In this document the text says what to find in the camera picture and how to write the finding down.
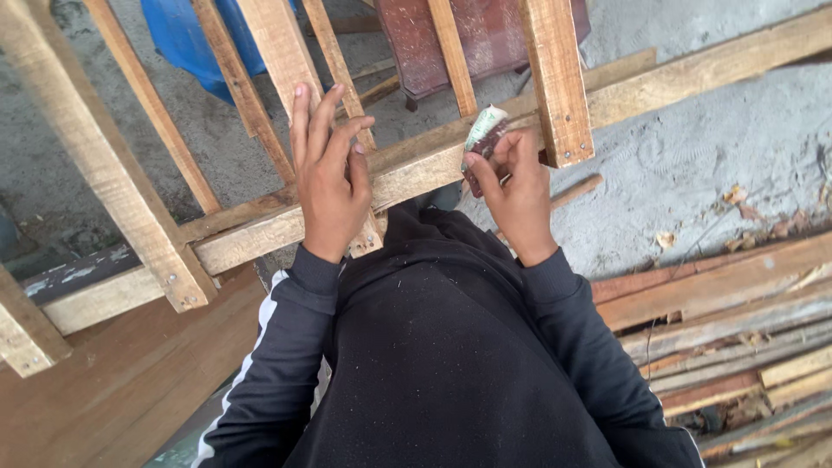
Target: concrete floor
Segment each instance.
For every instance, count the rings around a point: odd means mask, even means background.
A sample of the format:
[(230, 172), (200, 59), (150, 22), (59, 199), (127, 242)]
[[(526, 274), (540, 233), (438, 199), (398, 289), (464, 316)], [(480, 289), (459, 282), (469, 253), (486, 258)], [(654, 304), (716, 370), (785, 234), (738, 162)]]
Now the concrete floor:
[[(81, 2), (55, 0), (53, 10), (99, 95), (168, 209), (180, 219), (201, 215), (161, 140), (141, 109)], [(282, 187), (262, 147), (249, 139), (237, 111), (203, 91), (187, 72), (156, 55), (139, 2), (111, 0), (151, 79), (196, 160), (226, 207)], [(582, 44), (590, 67), (657, 46), (659, 61), (707, 47), (805, 12), (820, 0), (589, 2), (592, 33)], [(360, 0), (328, 0), (331, 17), (372, 14)], [(380, 32), (340, 36), (355, 71), (390, 57)], [(309, 41), (324, 80), (327, 68)], [(362, 78), (363, 91), (391, 75)], [(716, 253), (743, 231), (765, 233), (780, 216), (802, 208), (813, 222), (827, 217), (818, 203), (824, 182), (817, 159), (832, 148), (832, 65), (794, 67), (686, 99), (593, 133), (597, 156), (552, 171), (554, 192), (600, 172), (606, 181), (590, 196), (552, 217), (552, 232), (576, 271), (591, 278), (617, 276), (684, 256)], [(279, 135), (286, 115), (267, 76), (255, 78)], [(516, 94), (520, 77), (507, 73), (474, 84), (486, 106)], [(458, 117), (453, 94), (441, 92), (404, 110), (396, 93), (368, 109), (381, 147)], [(119, 233), (36, 110), (14, 71), (0, 60), (0, 202), (27, 236), (51, 246), (65, 261), (118, 240)], [(721, 194), (739, 183), (767, 222), (726, 213)], [(493, 227), (483, 202), (461, 209), (483, 228)], [(664, 252), (657, 232), (674, 232)], [(278, 260), (285, 264), (291, 249)]]

